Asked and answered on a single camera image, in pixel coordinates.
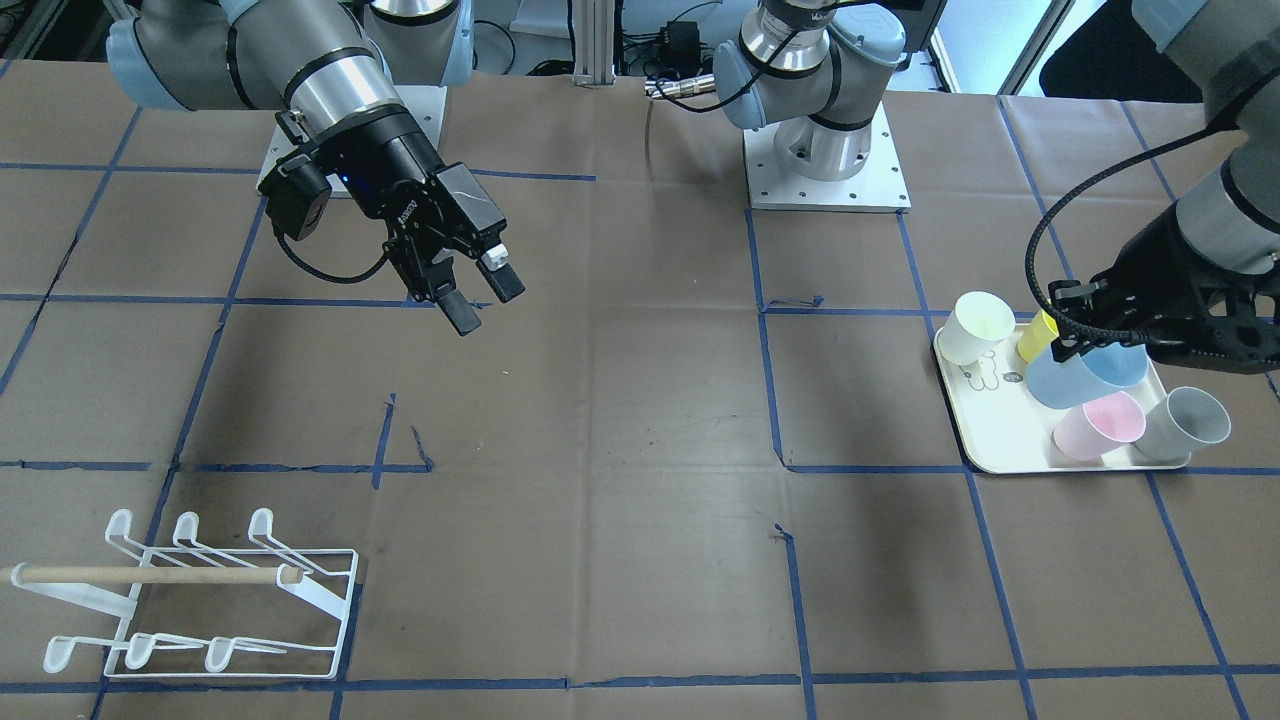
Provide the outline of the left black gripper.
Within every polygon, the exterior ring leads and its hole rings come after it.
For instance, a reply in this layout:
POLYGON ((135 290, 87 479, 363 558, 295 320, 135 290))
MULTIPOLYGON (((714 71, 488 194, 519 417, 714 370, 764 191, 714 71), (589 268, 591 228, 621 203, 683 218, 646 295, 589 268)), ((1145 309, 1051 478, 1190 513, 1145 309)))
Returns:
POLYGON ((1277 270, 1247 275, 1202 258, 1165 210, 1120 250, 1111 268, 1085 284, 1053 282, 1051 301, 1080 325, 1060 325, 1055 363, 1111 345, 1144 346, 1171 366, 1233 374, 1277 370, 1276 319, 1260 318, 1256 300, 1277 299, 1277 270))

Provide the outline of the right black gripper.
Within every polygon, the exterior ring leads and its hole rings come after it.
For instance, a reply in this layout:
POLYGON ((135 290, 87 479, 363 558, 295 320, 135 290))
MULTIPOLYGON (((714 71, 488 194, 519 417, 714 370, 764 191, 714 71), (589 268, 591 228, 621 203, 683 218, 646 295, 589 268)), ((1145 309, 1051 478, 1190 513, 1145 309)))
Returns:
POLYGON ((408 295, 435 304, 458 336, 483 323, 456 284, 453 254, 475 261, 500 304, 525 292, 500 240, 506 215, 465 164, 442 160, 407 108, 356 111, 324 132, 306 129, 301 111, 285 111, 285 137, 294 146, 291 152, 308 154, 388 233, 381 256, 357 275, 321 272, 287 249, 300 269, 334 284, 357 284, 390 264, 408 295))

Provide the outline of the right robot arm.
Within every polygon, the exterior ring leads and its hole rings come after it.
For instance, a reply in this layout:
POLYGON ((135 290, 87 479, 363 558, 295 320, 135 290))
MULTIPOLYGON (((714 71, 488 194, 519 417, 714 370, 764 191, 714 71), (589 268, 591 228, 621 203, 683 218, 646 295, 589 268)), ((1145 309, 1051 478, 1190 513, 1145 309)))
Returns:
POLYGON ((453 273, 475 261, 497 300, 524 282, 504 214, 471 170, 445 163, 398 88, 466 82, 467 1, 110 1, 106 55, 141 106, 271 111, 289 141, 259 181, 276 242, 308 237, 338 181, 387 227, 375 268, 392 265, 416 302, 458 334, 480 325, 453 273))

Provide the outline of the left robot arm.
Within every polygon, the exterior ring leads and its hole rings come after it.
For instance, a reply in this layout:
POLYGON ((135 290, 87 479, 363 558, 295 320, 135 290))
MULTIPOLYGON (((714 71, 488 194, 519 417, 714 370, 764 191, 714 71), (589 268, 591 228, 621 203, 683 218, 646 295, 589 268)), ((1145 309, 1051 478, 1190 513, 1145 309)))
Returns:
POLYGON ((1044 64, 1039 97, 890 94, 952 291, 1142 334, 1166 365, 1277 369, 1277 4, 1199 1, 1160 54, 1161 1, 1108 1, 1044 64))

